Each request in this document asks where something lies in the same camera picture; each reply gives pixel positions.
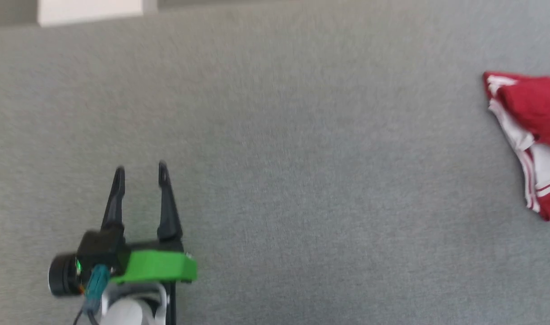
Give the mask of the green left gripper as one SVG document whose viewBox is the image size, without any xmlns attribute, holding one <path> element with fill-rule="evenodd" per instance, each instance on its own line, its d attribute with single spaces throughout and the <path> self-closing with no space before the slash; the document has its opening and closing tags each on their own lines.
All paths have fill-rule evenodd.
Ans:
<svg viewBox="0 0 550 325">
<path fill-rule="evenodd" d="M 158 165 L 161 189 L 161 218 L 157 229 L 160 241 L 181 241 L 182 226 L 165 161 Z M 124 232 L 122 200 L 125 195 L 125 169 L 118 166 L 108 195 L 101 231 Z M 82 257 L 65 253 L 54 257 L 48 269 L 48 288 L 53 296 L 79 296 L 87 290 L 91 275 L 101 268 L 112 283 L 184 282 L 197 279 L 197 262 L 178 251 L 138 250 L 123 255 L 122 265 L 114 258 Z"/>
</svg>

